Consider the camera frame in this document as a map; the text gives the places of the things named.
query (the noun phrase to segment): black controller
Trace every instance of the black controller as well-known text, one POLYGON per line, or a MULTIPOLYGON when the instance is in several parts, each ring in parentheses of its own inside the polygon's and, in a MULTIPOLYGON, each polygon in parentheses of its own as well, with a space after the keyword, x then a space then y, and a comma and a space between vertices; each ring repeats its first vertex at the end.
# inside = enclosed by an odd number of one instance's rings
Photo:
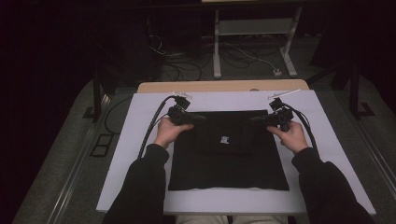
POLYGON ((206 120, 206 117, 204 116, 192 114, 186 111, 187 107, 190 105, 190 102, 184 97, 178 96, 175 101, 177 104, 170 107, 168 110, 168 116, 173 124, 197 124, 206 120))
POLYGON ((282 132, 287 132, 289 130, 289 122, 293 119, 293 113, 291 109, 287 109, 282 105, 282 101, 276 98, 270 106, 273 108, 274 113, 269 115, 264 115, 260 117, 255 117, 250 119, 250 123, 253 126, 263 125, 263 126, 280 126, 282 132))

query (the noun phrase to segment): controller cable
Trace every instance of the controller cable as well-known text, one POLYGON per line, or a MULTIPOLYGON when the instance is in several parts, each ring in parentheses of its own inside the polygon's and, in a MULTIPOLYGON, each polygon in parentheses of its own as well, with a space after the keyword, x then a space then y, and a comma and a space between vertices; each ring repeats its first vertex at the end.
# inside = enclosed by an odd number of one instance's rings
POLYGON ((280 103, 280 104, 283 105, 283 106, 285 106, 286 108, 292 110, 292 111, 297 115, 297 117, 300 119, 301 123, 304 125, 304 127, 305 127, 305 129, 306 129, 306 132, 308 133, 308 136, 309 136, 309 138, 310 138, 310 140, 311 140, 312 148, 313 148, 313 149, 317 152, 317 154, 318 154, 317 142, 315 141, 315 137, 314 137, 314 135, 312 134, 311 126, 309 125, 309 121, 308 121, 308 118, 306 117, 306 115, 303 114, 302 112, 300 112, 300 111, 294 109, 291 105, 288 105, 288 104, 285 104, 285 103, 280 103))
POLYGON ((157 118, 158 118, 158 116, 160 115, 161 111, 163 110, 163 107, 165 106, 166 101, 168 101, 168 100, 171 99, 171 98, 173 98, 177 103, 179 103, 180 101, 183 101, 183 100, 184 100, 183 97, 181 97, 181 96, 174 96, 174 95, 168 96, 168 97, 166 97, 166 98, 163 100, 163 102, 160 104, 160 106, 158 107, 157 111, 155 112, 154 117, 153 117, 152 120, 151 120, 151 123, 150 123, 149 126, 148 126, 148 130, 147 130, 147 132, 146 132, 145 138, 143 139, 142 146, 140 147, 140 150, 139 150, 139 155, 137 156, 138 159, 139 159, 139 158, 142 158, 143 152, 144 152, 144 150, 145 150, 146 143, 147 143, 147 141, 148 141, 148 139, 149 139, 149 135, 151 134, 152 129, 155 127, 155 125, 156 125, 156 124, 158 123, 158 121, 160 120, 160 119, 157 119, 157 118))

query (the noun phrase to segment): black sleeve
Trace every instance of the black sleeve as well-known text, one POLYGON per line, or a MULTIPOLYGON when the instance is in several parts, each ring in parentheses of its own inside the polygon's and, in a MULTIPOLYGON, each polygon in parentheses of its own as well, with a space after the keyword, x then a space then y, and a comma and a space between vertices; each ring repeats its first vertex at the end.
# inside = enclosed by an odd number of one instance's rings
POLYGON ((149 145, 145 157, 129 167, 103 223, 162 223, 166 185, 163 166, 168 158, 163 147, 149 145))
POLYGON ((311 224, 374 223, 356 201, 347 179, 331 162, 323 162, 313 148, 292 160, 300 172, 300 188, 311 224))

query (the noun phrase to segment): person's right hand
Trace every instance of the person's right hand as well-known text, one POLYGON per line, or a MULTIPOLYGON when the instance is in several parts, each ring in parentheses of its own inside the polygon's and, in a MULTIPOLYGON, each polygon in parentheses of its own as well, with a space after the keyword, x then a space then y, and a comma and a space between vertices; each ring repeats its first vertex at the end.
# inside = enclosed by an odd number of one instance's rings
POLYGON ((268 126, 267 130, 270 133, 277 135, 282 145, 291 150, 294 154, 308 147, 306 143, 303 126, 301 123, 291 121, 289 123, 290 129, 287 132, 282 132, 277 127, 268 126))

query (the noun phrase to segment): floor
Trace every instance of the floor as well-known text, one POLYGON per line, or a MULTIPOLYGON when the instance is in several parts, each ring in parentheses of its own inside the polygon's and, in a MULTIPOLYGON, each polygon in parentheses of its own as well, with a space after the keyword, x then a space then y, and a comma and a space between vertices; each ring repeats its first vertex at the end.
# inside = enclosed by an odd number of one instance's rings
MULTIPOLYGON (((223 80, 289 78, 277 48, 284 36, 228 37, 221 40, 221 72, 223 80), (265 59, 283 72, 274 77, 273 67, 243 54, 265 59)), ((310 65, 319 36, 297 37, 290 48, 290 57, 296 67, 298 78, 308 79, 322 69, 310 65)), ((190 58, 183 53, 172 52, 164 57, 162 76, 158 81, 213 80, 213 63, 210 37, 203 41, 202 57, 190 58)), ((372 201, 377 214, 377 224, 388 224, 396 219, 396 200, 391 183, 382 175, 371 152, 375 147, 396 172, 396 125, 395 115, 387 108, 370 81, 361 78, 360 102, 367 103, 375 112, 373 117, 353 118, 347 109, 348 86, 344 90, 331 88, 333 74, 313 85, 334 131, 346 152, 355 172, 372 201)), ((128 105, 136 89, 118 89, 104 97, 103 113, 96 123, 84 119, 87 108, 93 106, 92 83, 87 83, 76 99, 51 151, 42 166, 15 223, 100 223, 104 214, 95 210, 101 188, 106 179, 106 170, 117 145, 128 105), (100 141, 108 145, 95 147, 100 141)), ((296 217, 301 224, 309 223, 306 216, 296 217)))

